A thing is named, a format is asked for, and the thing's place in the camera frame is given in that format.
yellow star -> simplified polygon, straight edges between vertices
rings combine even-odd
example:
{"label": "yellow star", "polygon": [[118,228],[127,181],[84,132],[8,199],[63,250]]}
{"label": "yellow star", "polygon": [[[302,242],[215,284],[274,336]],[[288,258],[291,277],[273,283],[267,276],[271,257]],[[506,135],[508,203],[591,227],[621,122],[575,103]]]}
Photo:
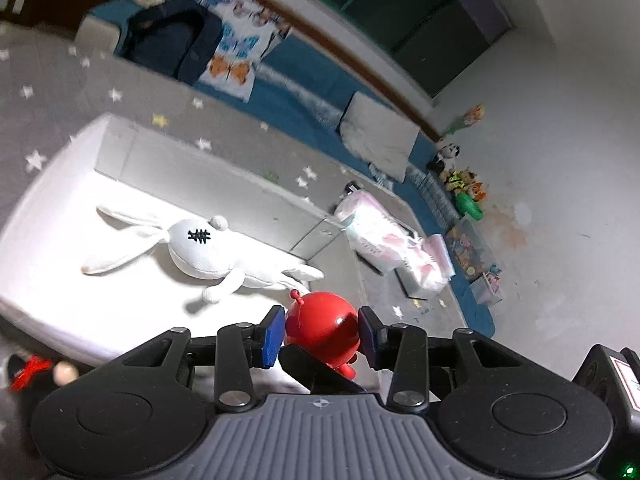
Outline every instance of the yellow star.
{"label": "yellow star", "polygon": [[164,115],[156,115],[154,114],[154,118],[151,121],[153,126],[160,126],[161,128],[166,128],[169,125],[169,121],[166,120]]}

white plush bunny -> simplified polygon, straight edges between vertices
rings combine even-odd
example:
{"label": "white plush bunny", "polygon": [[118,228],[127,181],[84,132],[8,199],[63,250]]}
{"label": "white plush bunny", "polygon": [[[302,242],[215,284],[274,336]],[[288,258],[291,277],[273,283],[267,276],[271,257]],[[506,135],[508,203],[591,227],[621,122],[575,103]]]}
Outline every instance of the white plush bunny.
{"label": "white plush bunny", "polygon": [[224,278],[219,285],[209,286],[203,291],[202,299],[206,303],[217,303],[243,285],[269,290],[296,288],[300,294],[308,294],[306,287],[294,278],[324,278],[324,274],[315,267],[301,264],[292,269],[278,269],[274,268],[272,261],[243,254],[234,241],[237,234],[228,229],[228,222],[222,216],[215,216],[209,222],[181,220],[166,229],[153,214],[134,214],[104,205],[99,205],[98,209],[131,224],[131,227],[118,233],[115,244],[85,261],[82,266],[85,274],[116,269],[157,244],[166,243],[175,265],[185,274],[202,280]]}

bunny head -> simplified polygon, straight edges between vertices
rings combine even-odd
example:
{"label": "bunny head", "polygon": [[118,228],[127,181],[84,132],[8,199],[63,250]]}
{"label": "bunny head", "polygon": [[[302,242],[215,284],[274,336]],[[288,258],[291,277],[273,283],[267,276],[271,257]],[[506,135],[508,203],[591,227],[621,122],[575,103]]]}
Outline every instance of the bunny head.
{"label": "bunny head", "polygon": [[226,220],[222,217],[215,217],[210,222],[181,220],[169,228],[168,243],[169,254],[176,267],[194,278],[222,278],[236,264],[236,251],[226,230]]}

red bow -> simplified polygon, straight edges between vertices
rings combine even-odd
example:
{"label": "red bow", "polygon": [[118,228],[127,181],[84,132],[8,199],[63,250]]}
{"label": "red bow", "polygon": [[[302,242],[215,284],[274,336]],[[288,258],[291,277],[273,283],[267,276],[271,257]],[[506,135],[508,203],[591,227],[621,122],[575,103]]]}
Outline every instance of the red bow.
{"label": "red bow", "polygon": [[11,384],[11,390],[13,392],[18,392],[25,388],[31,382],[31,379],[35,374],[49,370],[52,366],[53,363],[48,359],[43,359],[34,355],[27,361],[27,364],[24,366],[22,371],[16,375],[14,382]]}

metal screw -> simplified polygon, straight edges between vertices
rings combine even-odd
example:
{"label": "metal screw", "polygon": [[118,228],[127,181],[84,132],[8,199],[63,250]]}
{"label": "metal screw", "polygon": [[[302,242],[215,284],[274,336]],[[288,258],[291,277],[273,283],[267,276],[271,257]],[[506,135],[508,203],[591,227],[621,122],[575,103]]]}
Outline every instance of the metal screw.
{"label": "metal screw", "polygon": [[401,406],[420,406],[424,402],[424,395],[413,390],[405,390],[394,394],[394,402]]}
{"label": "metal screw", "polygon": [[227,406],[245,406],[251,401],[251,396],[241,390],[229,390],[220,395],[220,402]]}

